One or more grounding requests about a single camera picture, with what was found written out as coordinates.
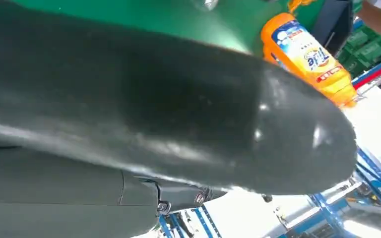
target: orange detergent bottle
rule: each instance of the orange detergent bottle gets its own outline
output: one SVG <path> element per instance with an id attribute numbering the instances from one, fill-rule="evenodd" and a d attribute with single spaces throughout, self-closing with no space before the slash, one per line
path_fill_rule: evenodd
<path id="1" fill-rule="evenodd" d="M 285 69 L 312 85 L 339 107 L 353 107 L 357 92 L 351 75 L 289 13 L 280 13 L 263 27 L 260 37 L 267 61 L 272 57 Z"/>

